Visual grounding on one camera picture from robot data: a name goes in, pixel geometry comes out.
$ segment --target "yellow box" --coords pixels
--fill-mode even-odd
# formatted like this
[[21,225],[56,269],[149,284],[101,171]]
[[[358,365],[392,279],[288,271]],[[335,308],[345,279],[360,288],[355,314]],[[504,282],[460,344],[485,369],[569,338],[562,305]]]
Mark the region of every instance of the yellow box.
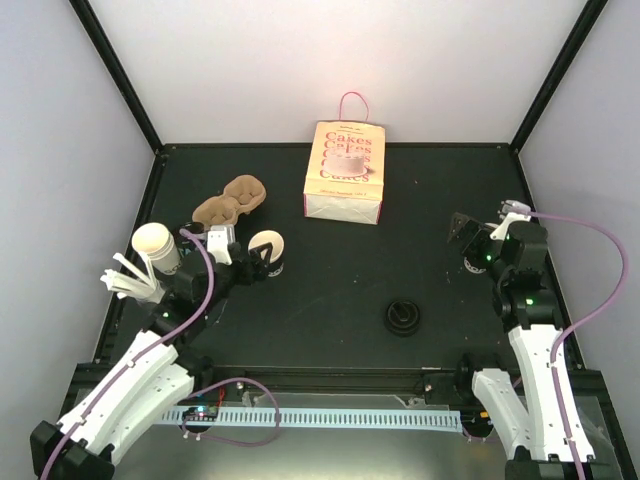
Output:
[[306,217],[376,225],[384,190],[384,128],[319,122],[304,184]]

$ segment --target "black round object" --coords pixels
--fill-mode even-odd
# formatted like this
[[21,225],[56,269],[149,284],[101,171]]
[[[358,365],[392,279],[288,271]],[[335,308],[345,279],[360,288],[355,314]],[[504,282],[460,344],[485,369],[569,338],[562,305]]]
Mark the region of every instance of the black round object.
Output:
[[420,310],[410,300],[396,300],[387,307],[384,326],[394,335],[409,337],[420,327]]

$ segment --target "white backdrop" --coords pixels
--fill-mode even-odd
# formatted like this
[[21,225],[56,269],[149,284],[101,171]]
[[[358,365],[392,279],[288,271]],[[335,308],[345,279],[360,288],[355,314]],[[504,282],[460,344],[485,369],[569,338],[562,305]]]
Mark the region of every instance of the white backdrop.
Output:
[[91,3],[163,142],[308,142],[348,90],[389,141],[502,142],[585,0]]

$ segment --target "purple hose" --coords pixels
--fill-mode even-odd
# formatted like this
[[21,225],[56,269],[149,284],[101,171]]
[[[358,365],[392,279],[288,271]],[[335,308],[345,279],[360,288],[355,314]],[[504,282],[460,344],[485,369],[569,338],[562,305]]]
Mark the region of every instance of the purple hose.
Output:
[[[135,366],[135,363],[138,360],[140,360],[143,356],[145,356],[147,353],[149,353],[155,347],[157,347],[161,343],[165,343],[166,341],[171,340],[173,337],[175,337],[177,335],[180,335],[183,331],[185,331],[187,328],[189,328],[191,326],[191,324],[193,322],[195,322],[205,312],[207,306],[209,305],[209,302],[211,301],[211,297],[213,296],[213,287],[214,287],[215,277],[214,277],[214,274],[213,274],[213,265],[211,264],[211,259],[209,258],[209,254],[207,253],[207,250],[200,243],[198,238],[195,235],[193,235],[191,232],[189,232],[188,230],[181,229],[180,230],[180,235],[182,235],[182,236],[188,238],[189,240],[191,240],[194,243],[194,245],[196,246],[196,248],[202,254],[202,257],[204,258],[204,263],[207,266],[207,275],[208,275],[208,278],[209,278],[209,282],[208,282],[208,285],[207,285],[207,292],[205,294],[204,300],[202,301],[202,304],[200,305],[200,307],[198,307],[198,309],[193,313],[193,315],[191,315],[182,325],[180,325],[175,330],[169,332],[164,337],[156,340],[151,345],[149,345],[148,347],[144,348],[143,350],[141,350],[138,354],[136,354],[133,357],[132,361],[133,361],[134,366]],[[118,372],[113,377],[111,377],[111,379],[96,394],[96,396],[93,398],[93,400],[91,402],[89,402],[89,405],[87,405],[87,408],[82,412],[82,414],[80,415],[80,418],[82,418],[84,420],[89,416],[89,414],[95,408],[95,406],[98,404],[98,402],[106,395],[106,393],[109,391],[109,389],[118,381],[118,379],[120,377],[122,377],[122,375],[124,375],[124,373],[129,368],[130,367],[128,365],[125,365],[120,370],[118,370]],[[69,431],[65,434],[65,436],[62,437],[60,442],[58,442],[56,447],[53,449],[53,452],[51,452],[51,455],[49,456],[49,459],[47,460],[47,463],[45,464],[44,469],[42,470],[42,475],[40,476],[40,480],[47,480],[49,478],[49,474],[51,473],[51,469],[53,468],[53,465],[55,464],[58,456],[60,455],[60,452],[62,452],[62,449],[64,448],[64,445],[67,443],[67,441],[71,438],[71,436],[75,433],[75,431],[79,427],[80,427],[80,423],[74,424],[69,429]]]
[[560,409],[560,417],[562,418],[564,433],[567,436],[569,449],[571,450],[573,461],[576,464],[576,470],[578,471],[578,478],[580,480],[585,480],[586,477],[585,477],[584,469],[582,468],[582,462],[580,461],[578,450],[576,448],[575,441],[573,440],[573,432],[571,430],[571,424],[569,422],[569,416],[567,414],[567,407],[564,402],[564,396],[562,395],[562,388],[560,386],[560,376],[558,375],[558,369],[557,367],[555,367],[554,363],[558,355],[558,350],[560,350],[560,347],[564,343],[564,340],[569,335],[571,335],[571,333],[573,333],[573,331],[576,328],[581,327],[582,325],[593,320],[600,313],[602,313],[604,309],[609,307],[618,298],[618,296],[620,295],[620,292],[622,291],[623,285],[626,283],[627,278],[629,277],[629,257],[620,239],[616,235],[611,233],[609,230],[607,230],[606,228],[596,225],[595,223],[586,222],[584,220],[578,220],[576,218],[571,218],[571,217],[562,217],[560,215],[549,215],[546,213],[524,212],[524,211],[519,211],[518,213],[521,213],[523,215],[531,215],[532,217],[549,219],[549,220],[560,220],[562,222],[569,222],[569,223],[574,223],[576,225],[582,225],[583,227],[592,228],[602,233],[606,237],[608,237],[618,248],[618,252],[620,252],[620,258],[622,260],[622,273],[620,274],[620,279],[618,280],[618,283],[613,289],[613,292],[611,292],[611,295],[609,295],[609,298],[607,298],[598,308],[596,308],[594,311],[589,313],[586,317],[581,318],[580,320],[578,320],[577,322],[569,326],[566,330],[564,330],[562,334],[558,336],[556,341],[553,343],[553,347],[551,348],[551,375],[553,377],[553,387],[556,393],[556,399],[558,400],[558,408]]
[[[198,392],[194,392],[191,395],[189,395],[187,398],[199,397],[217,388],[223,387],[230,383],[237,383],[237,382],[244,382],[244,383],[250,383],[251,385],[255,385],[260,390],[262,390],[267,395],[267,397],[269,397],[269,400],[271,400],[271,403],[273,403],[273,407],[276,410],[276,426],[273,432],[271,433],[271,435],[269,435],[264,440],[260,440],[259,442],[240,442],[238,440],[231,440],[229,438],[216,437],[213,435],[204,435],[204,434],[200,434],[200,436],[202,438],[206,438],[207,440],[215,440],[216,442],[222,442],[222,443],[226,443],[227,445],[234,445],[236,447],[262,447],[263,445],[267,445],[268,443],[273,442],[280,435],[280,407],[278,406],[278,402],[274,398],[273,394],[269,391],[267,387],[262,385],[260,382],[256,382],[255,380],[252,380],[250,378],[244,378],[244,377],[228,378],[227,380],[223,380],[221,382],[215,383],[210,387],[204,388]],[[188,421],[188,418],[185,418],[184,422],[182,422],[182,431],[185,433],[185,435],[189,434],[189,432],[187,431],[187,421]]]

